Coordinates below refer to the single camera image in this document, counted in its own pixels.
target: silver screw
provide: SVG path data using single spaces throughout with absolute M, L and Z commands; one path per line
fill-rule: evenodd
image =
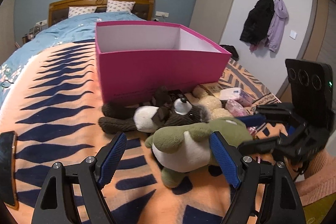
M 282 161 L 278 161 L 277 166 L 279 166 L 280 168 L 285 168 L 285 164 Z
M 60 168 L 61 167 L 61 163 L 60 162 L 55 162 L 54 164 L 53 164 L 53 168 L 54 169 L 58 169 L 58 168 Z
M 90 164 L 90 163 L 92 163 L 92 162 L 95 161 L 95 157 L 94 157 L 94 156 L 89 156 L 89 157 L 87 157 L 87 158 L 85 159 L 85 161 L 86 161 L 88 164 Z
M 243 161 L 249 163 L 252 161 L 252 158 L 250 156 L 244 156 Z

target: door frame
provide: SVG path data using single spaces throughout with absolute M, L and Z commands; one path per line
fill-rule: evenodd
M 302 45 L 300 47 L 300 50 L 299 50 L 299 53 L 297 54 L 296 59 L 302 59 L 303 56 L 305 55 L 306 49 L 308 47 L 308 43 L 310 41 L 310 37 L 311 37 L 312 31 L 313 31 L 313 28 L 314 28 L 314 24 L 315 24 L 315 18 L 316 18 L 316 12 L 317 12 L 317 1 L 318 0 L 313 0 L 312 1 L 312 6 L 311 6 L 311 12 L 310 12 L 310 18 L 309 18 L 307 31 L 306 31 L 306 34 L 304 36 Z M 289 85 L 288 77 L 286 77 L 285 81 L 283 82 L 279 91 L 277 92 L 276 97 L 281 98 L 282 95 L 284 94 L 284 92 L 286 91 L 288 85 Z

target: blue comforter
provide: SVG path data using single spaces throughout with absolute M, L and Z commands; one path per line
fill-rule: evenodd
M 16 50 L 0 67 L 0 108 L 28 60 L 42 50 L 55 45 L 95 38 L 98 21 L 142 20 L 129 12 L 93 13 L 74 16 L 40 32 L 36 37 Z

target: camera lens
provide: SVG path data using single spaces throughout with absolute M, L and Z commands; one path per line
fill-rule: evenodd
M 315 90 L 320 90 L 322 87 L 321 79 L 317 75 L 313 75 L 311 77 L 311 83 L 313 84 Z
M 303 84 L 304 86 L 309 85 L 309 76 L 305 70 L 299 70 L 299 80 L 300 83 Z
M 290 68 L 288 70 L 288 76 L 289 78 L 291 78 L 292 80 L 295 80 L 296 79 L 296 73 L 295 73 L 295 70 L 293 70 L 292 68 Z

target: pillow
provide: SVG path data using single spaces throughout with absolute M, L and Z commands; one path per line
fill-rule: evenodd
M 97 7 L 90 6 L 90 7 L 69 7 L 68 18 L 84 15 L 84 14 L 91 14 L 96 11 Z
M 131 12 L 135 1 L 107 0 L 106 12 Z

